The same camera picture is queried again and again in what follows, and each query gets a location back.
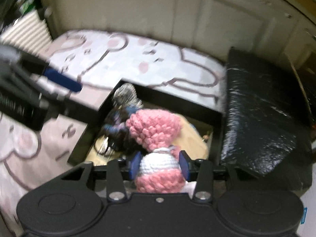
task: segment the white crocheted body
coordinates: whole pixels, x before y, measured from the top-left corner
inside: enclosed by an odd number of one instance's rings
[[[178,161],[168,153],[149,153],[139,165],[139,175],[153,174],[161,170],[179,169]]]

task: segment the pink yarn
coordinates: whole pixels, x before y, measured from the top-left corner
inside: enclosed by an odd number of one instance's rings
[[[170,151],[171,155],[174,156],[177,161],[179,161],[180,151],[181,148],[179,146],[174,146],[174,149]]]
[[[177,193],[185,185],[185,179],[180,169],[169,169],[139,176],[135,185],[138,192]]]
[[[179,117],[164,110],[139,110],[126,121],[126,126],[136,142],[149,152],[169,147],[181,130]]]

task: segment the black cushion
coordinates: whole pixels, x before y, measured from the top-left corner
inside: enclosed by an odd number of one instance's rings
[[[295,76],[231,49],[221,163],[245,166],[280,188],[312,183],[309,111]]]

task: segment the door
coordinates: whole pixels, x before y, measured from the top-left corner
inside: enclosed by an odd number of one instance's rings
[[[175,0],[43,0],[60,34],[75,28],[122,31],[171,40]]]
[[[234,46],[275,62],[298,15],[283,0],[178,0],[172,40],[222,61]]]

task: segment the pink crocheted hat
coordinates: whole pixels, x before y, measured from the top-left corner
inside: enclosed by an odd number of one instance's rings
[[[179,135],[180,119],[164,110],[139,110],[126,121],[130,135],[149,152],[167,148]]]

